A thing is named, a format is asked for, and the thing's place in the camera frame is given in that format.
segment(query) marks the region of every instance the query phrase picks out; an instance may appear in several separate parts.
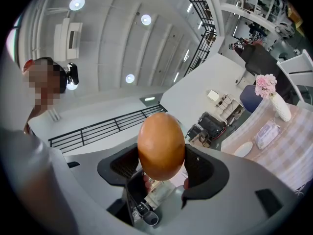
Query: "ceiling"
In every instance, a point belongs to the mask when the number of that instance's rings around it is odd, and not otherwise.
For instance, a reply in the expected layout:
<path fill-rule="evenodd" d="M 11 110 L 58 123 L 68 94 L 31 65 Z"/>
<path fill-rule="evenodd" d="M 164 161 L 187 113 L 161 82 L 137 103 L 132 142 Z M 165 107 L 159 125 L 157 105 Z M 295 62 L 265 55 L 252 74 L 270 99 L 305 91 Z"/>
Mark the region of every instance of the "ceiling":
<path fill-rule="evenodd" d="M 67 7 L 71 0 L 49 0 L 48 8 Z M 82 9 L 69 14 L 71 22 L 83 23 L 78 66 L 79 86 L 67 90 L 65 98 L 139 87 L 170 87 L 179 81 L 204 32 L 194 10 L 187 13 L 189 0 L 85 0 Z M 145 26 L 141 16 L 152 23 Z M 66 12 L 46 14 L 42 25 L 41 56 L 53 57 L 55 25 Z M 190 58 L 183 61 L 187 50 Z M 135 76 L 126 83 L 128 74 Z"/>

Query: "light strip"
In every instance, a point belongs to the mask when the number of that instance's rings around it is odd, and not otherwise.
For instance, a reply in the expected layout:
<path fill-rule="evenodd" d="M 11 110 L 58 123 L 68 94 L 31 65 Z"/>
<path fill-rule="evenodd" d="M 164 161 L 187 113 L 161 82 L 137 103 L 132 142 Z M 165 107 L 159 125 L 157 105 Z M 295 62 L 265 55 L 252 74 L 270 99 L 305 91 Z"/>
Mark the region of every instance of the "light strip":
<path fill-rule="evenodd" d="M 175 77 L 175 79 L 174 79 L 174 82 L 176 82 L 176 79 L 177 79 L 177 77 L 178 77 L 178 74 L 179 74 L 179 72 L 177 72 L 176 77 Z"/>
<path fill-rule="evenodd" d="M 151 101 L 151 100 L 155 100 L 155 97 L 148 97 L 148 98 L 145 98 L 145 101 Z"/>
<path fill-rule="evenodd" d="M 187 9 L 187 13 L 189 13 L 189 11 L 191 10 L 192 7 L 192 3 L 189 5 L 188 9 Z"/>
<path fill-rule="evenodd" d="M 201 27 L 201 25 L 203 24 L 203 22 L 201 21 L 201 23 L 199 24 L 199 27 L 198 27 L 198 29 L 200 29 L 200 27 Z"/>
<path fill-rule="evenodd" d="M 233 36 L 235 36 L 235 33 L 236 33 L 236 30 L 237 30 L 237 27 L 238 27 L 238 25 L 236 26 L 236 28 L 235 28 L 235 31 L 234 31 L 234 34 L 233 34 Z"/>
<path fill-rule="evenodd" d="M 186 52 L 186 55 L 185 55 L 185 57 L 184 57 L 184 62 L 187 60 L 187 55 L 188 55 L 188 53 L 189 53 L 189 50 L 187 50 L 187 52 Z"/>

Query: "ceiling beam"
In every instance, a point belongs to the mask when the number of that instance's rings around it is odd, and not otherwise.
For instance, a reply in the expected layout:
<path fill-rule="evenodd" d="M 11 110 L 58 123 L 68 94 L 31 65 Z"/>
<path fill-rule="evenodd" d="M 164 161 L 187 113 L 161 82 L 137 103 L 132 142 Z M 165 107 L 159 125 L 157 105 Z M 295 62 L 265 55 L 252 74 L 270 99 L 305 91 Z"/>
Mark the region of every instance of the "ceiling beam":
<path fill-rule="evenodd" d="M 173 58 L 177 52 L 177 49 L 178 49 L 178 46 L 180 45 L 180 42 L 182 40 L 182 37 L 183 37 L 183 34 L 181 34 L 178 38 L 178 41 L 176 42 L 176 45 L 174 46 L 173 50 L 172 50 L 172 53 L 171 53 L 171 56 L 166 64 L 166 67 L 165 67 L 165 70 L 164 70 L 164 75 L 163 75 L 163 78 L 162 78 L 162 82 L 161 82 L 161 86 L 163 86 L 164 84 L 164 81 L 165 81 L 165 78 L 166 78 L 166 75 L 167 75 L 167 72 L 172 64 L 172 61 L 173 61 Z"/>
<path fill-rule="evenodd" d="M 141 70 L 141 65 L 142 65 L 142 60 L 143 60 L 143 57 L 145 55 L 145 51 L 146 51 L 146 48 L 147 48 L 148 41 L 150 39 L 151 32 L 152 32 L 152 30 L 153 30 L 153 28 L 154 28 L 154 26 L 156 24 L 157 17 L 158 17 L 157 14 L 153 14 L 151 16 L 152 24 L 150 25 L 149 29 L 146 30 L 146 33 L 144 34 L 144 36 L 142 38 L 140 52 L 139 52 L 139 55 L 138 55 L 138 58 L 137 58 L 136 70 L 135 70 L 135 74 L 134 74 L 135 75 L 135 84 L 136 85 L 138 85 L 139 75 L 140 75 L 140 70 Z"/>
<path fill-rule="evenodd" d="M 121 46 L 121 51 L 119 54 L 119 65 L 117 66 L 116 69 L 116 87 L 121 88 L 121 83 L 122 83 L 122 70 L 123 70 L 123 63 L 124 63 L 124 58 L 125 58 L 125 50 L 126 50 L 126 45 L 129 37 L 129 33 L 131 31 L 131 28 L 134 24 L 134 20 L 136 17 L 136 13 L 140 7 L 141 3 L 137 2 L 134 6 L 133 9 L 130 13 L 129 16 L 129 23 L 124 27 L 124 31 L 122 33 L 122 43 L 123 45 Z"/>
<path fill-rule="evenodd" d="M 108 6 L 104 7 L 104 11 L 102 13 L 103 18 L 100 24 L 100 31 L 99 31 L 99 36 L 97 38 L 97 49 L 96 52 L 98 53 L 97 57 L 97 84 L 98 84 L 98 91 L 100 91 L 100 81 L 99 81 L 99 63 L 100 63 L 100 49 L 101 49 L 101 42 L 102 42 L 102 34 L 104 30 L 104 26 L 107 21 L 107 17 L 111 8 L 111 5 L 114 3 L 114 0 L 107 0 Z"/>
<path fill-rule="evenodd" d="M 161 55 L 163 53 L 163 50 L 164 50 L 164 47 L 166 45 L 166 42 L 168 40 L 168 37 L 170 35 L 170 32 L 173 28 L 173 25 L 172 24 L 169 24 L 167 26 L 167 29 L 166 29 L 166 32 L 164 34 L 164 38 L 162 39 L 161 43 L 160 43 L 160 46 L 157 50 L 157 53 L 156 53 L 156 59 L 153 63 L 153 66 L 152 66 L 152 71 L 151 71 L 151 74 L 150 74 L 150 77 L 149 77 L 149 80 L 148 80 L 148 86 L 151 86 L 152 85 L 152 82 L 153 82 L 153 78 L 155 76 L 155 73 L 156 73 L 156 70 L 157 70 L 157 66 L 158 66 L 158 63 L 160 61 L 160 58 L 161 58 Z"/>
<path fill-rule="evenodd" d="M 224 21 L 223 21 L 223 15 L 221 11 L 221 1 L 220 0 L 206 0 L 210 11 L 212 13 L 216 34 L 218 36 L 224 36 L 225 30 L 224 30 Z"/>
<path fill-rule="evenodd" d="M 277 38 L 279 38 L 278 33 L 275 31 L 275 24 L 271 23 L 270 21 L 266 20 L 265 18 L 252 13 L 246 9 L 242 9 L 241 7 L 237 7 L 235 5 L 229 4 L 229 3 L 221 3 L 221 9 L 223 11 L 228 11 L 231 13 L 238 14 L 242 17 L 245 17 L 249 20 L 252 20 L 259 24 L 260 26 L 263 26 L 265 29 L 268 29 L 271 33 L 273 33 Z"/>
<path fill-rule="evenodd" d="M 200 35 L 191 27 L 178 9 L 169 0 L 137 0 L 141 1 L 149 11 L 162 15 L 169 23 L 176 25 L 182 32 L 189 35 L 195 44 L 199 44 Z"/>

